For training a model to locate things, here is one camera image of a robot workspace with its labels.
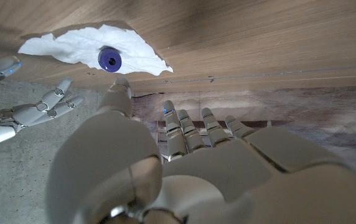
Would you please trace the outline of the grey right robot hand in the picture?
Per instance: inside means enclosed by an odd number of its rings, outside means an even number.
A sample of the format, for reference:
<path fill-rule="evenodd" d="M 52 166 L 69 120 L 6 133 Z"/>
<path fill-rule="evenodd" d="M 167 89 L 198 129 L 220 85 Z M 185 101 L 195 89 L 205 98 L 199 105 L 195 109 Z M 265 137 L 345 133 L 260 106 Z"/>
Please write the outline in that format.
<path fill-rule="evenodd" d="M 20 69 L 22 62 L 13 55 L 0 58 L 0 81 Z M 0 110 L 0 142 L 14 137 L 26 127 L 56 119 L 73 110 L 84 101 L 83 96 L 69 98 L 68 89 L 72 79 L 63 79 L 53 90 L 47 92 L 39 102 L 14 106 Z"/>

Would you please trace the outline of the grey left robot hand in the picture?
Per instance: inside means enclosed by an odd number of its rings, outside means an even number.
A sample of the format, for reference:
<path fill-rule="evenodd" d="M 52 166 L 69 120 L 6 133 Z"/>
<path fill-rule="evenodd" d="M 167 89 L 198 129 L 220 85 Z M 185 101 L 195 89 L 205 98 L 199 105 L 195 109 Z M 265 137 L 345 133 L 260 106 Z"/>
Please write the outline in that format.
<path fill-rule="evenodd" d="M 131 119 L 126 78 L 57 151 L 51 223 L 356 223 L 356 172 L 279 128 L 251 129 L 202 110 L 206 147 L 184 110 L 164 103 L 167 161 Z"/>

